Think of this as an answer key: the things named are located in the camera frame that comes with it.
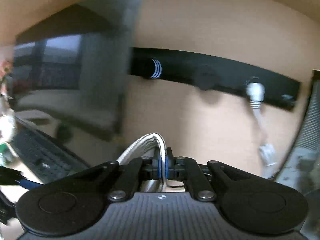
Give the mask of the left black computer monitor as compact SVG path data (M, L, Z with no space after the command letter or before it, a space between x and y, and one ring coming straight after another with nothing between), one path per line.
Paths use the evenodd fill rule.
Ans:
M82 0L18 35L10 92L104 140L120 134L132 34L142 0Z

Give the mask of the right black monitor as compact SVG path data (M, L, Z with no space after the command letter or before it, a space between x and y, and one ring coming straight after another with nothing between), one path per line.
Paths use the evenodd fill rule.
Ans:
M304 118L274 179L302 194L319 188L319 70L314 70Z

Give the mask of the black keyboard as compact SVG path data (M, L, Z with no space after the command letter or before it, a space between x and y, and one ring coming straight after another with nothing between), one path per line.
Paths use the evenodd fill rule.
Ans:
M21 161L45 184L89 168L85 161L37 129L20 129L11 146Z

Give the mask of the striped grey white garment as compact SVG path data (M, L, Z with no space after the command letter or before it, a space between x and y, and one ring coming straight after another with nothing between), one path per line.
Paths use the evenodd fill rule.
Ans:
M152 179L143 182L141 192L162 192L167 185L165 159L167 147L163 137L156 132L146 134L134 141L117 159L120 165L128 164L132 159L150 157L151 152L156 154L156 173L158 180Z

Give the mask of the black wall power strip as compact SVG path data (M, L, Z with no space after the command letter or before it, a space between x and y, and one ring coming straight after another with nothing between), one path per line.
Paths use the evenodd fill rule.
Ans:
M238 96L245 96L246 86L256 82L265 87L266 103L288 111L295 107L300 90L299 81L264 68L223 57L179 50L135 47L130 74Z

